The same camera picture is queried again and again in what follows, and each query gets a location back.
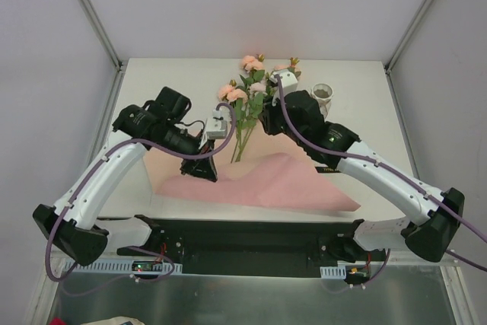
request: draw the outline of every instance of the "pink paper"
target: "pink paper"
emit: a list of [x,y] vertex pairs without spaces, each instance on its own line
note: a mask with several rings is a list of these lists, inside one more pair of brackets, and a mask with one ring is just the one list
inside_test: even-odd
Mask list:
[[323,175],[285,153],[227,164],[216,183],[188,176],[166,179],[156,193],[242,206],[355,211],[360,205]]

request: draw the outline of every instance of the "cable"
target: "cable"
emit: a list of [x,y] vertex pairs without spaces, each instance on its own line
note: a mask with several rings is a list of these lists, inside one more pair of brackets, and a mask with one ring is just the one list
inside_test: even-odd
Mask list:
[[[144,249],[140,249],[138,247],[129,247],[129,249],[131,250],[135,250],[135,251],[139,251],[141,253],[145,253],[145,254],[149,254],[149,255],[154,255],[154,256],[157,256],[157,257],[160,257],[164,260],[166,260],[170,265],[171,265],[171,268],[170,268],[170,271],[165,273],[165,274],[161,274],[160,276],[158,276],[157,278],[155,279],[143,279],[143,278],[137,278],[136,279],[136,282],[142,282],[142,283],[150,283],[150,282],[159,282],[161,281],[162,279],[165,279],[167,278],[168,276],[170,276],[174,270],[176,270],[176,265],[174,264],[174,262],[169,259],[167,256],[164,256],[164,255],[161,255],[161,254],[157,254],[157,253],[152,253],[151,251],[147,251],[147,250],[144,250]],[[62,293],[64,293],[66,296],[69,296],[69,297],[82,297],[82,296],[86,296],[86,295],[89,295],[91,293],[95,293],[95,292],[98,292],[100,291],[101,289],[104,289],[106,288],[108,285],[111,285],[112,283],[116,282],[116,281],[119,281],[120,279],[122,278],[133,278],[134,275],[133,274],[122,274],[120,276],[117,276],[117,277],[114,277],[112,279],[109,279],[108,281],[106,281],[105,283],[95,287],[95,288],[92,288],[88,291],[85,291],[85,292],[79,292],[79,293],[71,293],[71,292],[68,292],[65,288],[64,288],[64,284],[61,283],[61,291]]]
[[[105,157],[109,158],[111,155],[115,153],[119,148],[125,146],[125,145],[131,145],[131,144],[136,144],[140,142],[141,144],[144,145],[149,145],[152,148],[156,148],[158,150],[161,150],[169,155],[173,155],[177,158],[182,158],[185,160],[201,160],[201,159],[206,159],[210,158],[211,156],[219,153],[221,150],[223,150],[228,143],[230,142],[231,136],[235,132],[235,128],[237,126],[237,114],[235,113],[234,108],[225,102],[221,102],[216,106],[216,109],[219,110],[222,107],[226,107],[230,110],[230,115],[231,115],[231,128],[230,132],[227,134],[227,137],[225,140],[221,143],[220,146],[218,146],[215,150],[206,152],[205,154],[200,154],[200,155],[187,155],[187,154],[182,154],[176,151],[172,151],[168,148],[165,148],[164,146],[160,146],[156,144],[155,142],[145,140],[145,139],[131,139],[131,140],[126,140],[123,142],[120,142],[119,144],[113,146],[106,154]],[[87,172],[86,176],[83,178],[83,180],[79,183],[78,187],[75,189],[71,197],[68,199],[68,203],[70,205],[73,204],[73,202],[76,200],[78,197],[78,194],[83,190],[83,188],[86,186],[88,181],[94,176],[95,172],[100,168],[100,166],[106,162],[106,160],[100,159],[97,161],[97,163]],[[51,251],[53,248],[53,243],[54,243],[54,238],[56,237],[56,232],[58,231],[59,226],[61,225],[61,222],[63,218],[66,216],[66,213],[68,213],[68,210],[70,209],[70,206],[66,206],[64,209],[62,209],[61,214],[57,218],[56,222],[54,222],[53,228],[51,229],[51,232],[49,234],[49,238],[47,240],[47,245],[46,245],[46,254],[44,256],[44,264],[46,265],[46,274],[49,277],[49,279],[53,282],[61,282],[64,280],[69,274],[75,269],[75,267],[78,265],[77,263],[74,263],[71,268],[68,269],[68,271],[60,276],[56,277],[54,276],[53,270],[51,268]]]
[[369,163],[376,164],[377,166],[382,167],[383,169],[389,171],[390,173],[394,174],[395,176],[397,176],[401,180],[408,183],[411,187],[413,187],[419,193],[421,193],[426,199],[430,199],[436,205],[441,207],[444,211],[448,212],[448,214],[451,215],[453,218],[455,218],[459,223],[461,223],[462,225],[467,227],[469,230],[471,230],[471,232],[473,232],[475,235],[480,237],[480,239],[482,241],[487,243],[487,235],[483,234],[478,228],[476,228],[474,225],[470,224],[465,218],[459,216],[455,211],[453,211],[450,207],[445,205],[442,201],[440,201],[436,197],[429,195],[428,192],[424,188],[422,188],[421,186],[416,184],[414,181],[409,179],[406,175],[404,175],[400,171],[397,171],[396,169],[394,169],[390,165],[387,165],[387,164],[382,163],[380,161],[376,161],[375,159],[368,157],[368,156],[358,155],[358,154],[349,154],[347,152],[340,152],[340,151],[329,150],[327,148],[322,148],[321,146],[315,145],[314,143],[306,140],[305,137],[302,136],[302,134],[300,134],[299,131],[294,127],[294,125],[291,122],[291,119],[289,118],[288,111],[286,110],[286,106],[285,106],[285,98],[284,98],[285,95],[284,95],[284,88],[282,87],[281,76],[276,75],[275,78],[277,79],[277,82],[278,82],[277,85],[279,88],[279,95],[281,96],[281,98],[280,98],[281,99],[281,110],[282,110],[282,114],[284,116],[284,119],[285,119],[286,123],[288,124],[289,129],[296,135],[296,137],[298,137],[298,139],[301,142],[303,142],[305,145],[309,146],[310,148],[313,148],[316,151],[322,152],[324,154],[335,155],[335,156],[339,156],[341,158],[354,158],[354,159],[358,159],[358,160],[362,160],[362,161],[367,161]]
[[487,267],[481,266],[480,264],[477,264],[477,263],[474,263],[472,260],[464,258],[463,256],[458,255],[457,253],[455,253],[454,251],[452,251],[450,249],[446,249],[445,253],[450,254],[453,258],[457,258],[458,260],[461,260],[462,262],[464,262],[470,266],[473,266],[477,269],[480,269],[483,272],[487,272]]
[[339,293],[343,293],[343,292],[346,292],[348,291],[349,289],[354,289],[354,288],[363,288],[365,289],[365,286],[366,285],[369,285],[372,281],[374,281],[383,271],[384,269],[386,268],[386,265],[387,265],[387,262],[389,262],[389,258],[390,258],[390,249],[387,250],[386,252],[386,259],[384,259],[384,262],[382,263],[382,266],[380,266],[379,270],[376,271],[376,273],[368,280],[366,281],[366,283],[364,283],[362,285],[352,285],[352,286],[347,286],[347,287],[344,287],[344,288],[341,288],[339,289],[338,291],[333,291],[331,289],[328,289],[323,283],[321,284],[321,286],[329,293],[331,293],[332,295],[337,295]]
[[201,123],[203,125],[203,129],[205,129],[205,127],[206,127],[205,123],[203,121],[201,121],[200,119],[197,119],[196,121],[192,121],[191,123],[178,122],[176,124],[177,125],[183,125],[185,127],[191,127],[195,123]]

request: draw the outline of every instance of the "black joint housing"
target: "black joint housing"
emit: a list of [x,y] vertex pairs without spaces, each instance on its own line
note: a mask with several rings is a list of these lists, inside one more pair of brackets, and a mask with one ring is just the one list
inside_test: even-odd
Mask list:
[[[38,205],[32,214],[33,220],[46,239],[49,238],[54,223],[59,217],[54,211],[54,207]],[[98,259],[107,247],[107,235],[107,230],[99,228],[84,230],[76,228],[74,222],[62,220],[53,243],[76,263],[87,266]]]
[[[450,188],[443,198],[443,203],[460,217],[463,214],[465,196],[459,190]],[[406,246],[424,260],[437,263],[450,245],[460,223],[441,207],[421,226],[410,224],[401,235]]]

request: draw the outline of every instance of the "black mount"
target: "black mount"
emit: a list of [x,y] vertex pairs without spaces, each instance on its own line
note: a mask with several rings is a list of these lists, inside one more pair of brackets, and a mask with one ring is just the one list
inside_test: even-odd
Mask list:
[[[33,220],[39,226],[44,236],[49,238],[58,215],[55,208],[38,205],[33,212]],[[54,237],[54,245],[69,255],[76,263],[87,266],[92,264],[107,247],[108,231],[93,227],[91,230],[76,228],[75,222],[61,221]]]
[[[172,151],[186,155],[197,155],[213,149],[209,140],[201,148],[202,134],[190,135],[176,124],[191,108],[189,98],[171,88],[164,87],[155,100],[148,100],[143,107],[130,105],[124,108],[113,123],[113,130],[121,130],[137,139],[146,139]],[[183,160],[181,172],[215,182],[217,172],[213,157],[203,160]]]
[[[455,188],[450,188],[443,196],[443,203],[462,216],[465,196]],[[450,245],[460,223],[442,208],[430,212],[430,216],[431,218],[421,226],[410,224],[401,235],[414,254],[429,262],[437,263]]]

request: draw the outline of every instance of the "black base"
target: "black base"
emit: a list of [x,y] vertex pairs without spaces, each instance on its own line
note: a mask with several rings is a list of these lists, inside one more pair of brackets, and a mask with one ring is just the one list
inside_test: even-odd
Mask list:
[[[164,239],[145,249],[183,264],[183,273],[220,276],[320,277],[321,266],[336,266],[327,247],[350,235],[357,223],[284,223],[242,221],[153,220]],[[119,255],[140,255],[120,249]],[[373,260],[384,252],[374,251]],[[366,260],[362,250],[353,260]]]

